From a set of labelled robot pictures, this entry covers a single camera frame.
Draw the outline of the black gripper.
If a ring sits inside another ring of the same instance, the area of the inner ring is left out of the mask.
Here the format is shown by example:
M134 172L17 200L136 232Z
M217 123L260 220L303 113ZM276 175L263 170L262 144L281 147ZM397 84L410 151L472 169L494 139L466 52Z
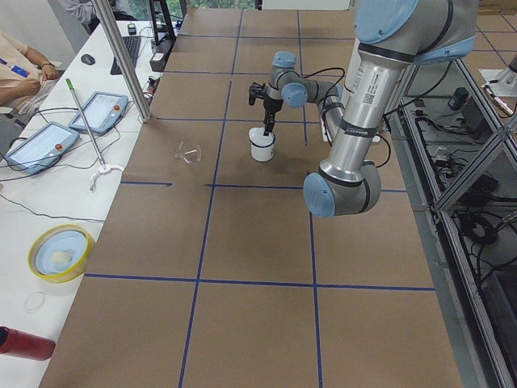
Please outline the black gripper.
M263 135L274 135L275 114L283 107L282 99L273 99L269 95L263 96L264 114L264 130Z

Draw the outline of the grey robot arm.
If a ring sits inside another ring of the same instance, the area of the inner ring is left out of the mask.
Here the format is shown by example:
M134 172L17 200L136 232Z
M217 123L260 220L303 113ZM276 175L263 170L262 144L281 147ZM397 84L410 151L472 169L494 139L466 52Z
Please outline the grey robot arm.
M380 174L366 159L395 85L407 66L454 60L473 50L477 1L363 1L355 13L360 64L328 158L303 193L318 217L367 212Z
M349 104L343 104L343 86L339 82L318 81L312 76L301 76L295 70L296 57L288 51L275 53L271 63L271 75L262 85L253 83L249 88L249 104L256 99L263 101L264 119L262 133L265 137L273 133L275 115L284 105L302 108L307 103L317 106L323 138L334 143L339 129L346 129L351 135L374 138L378 135L376 126L361 128L344 120Z

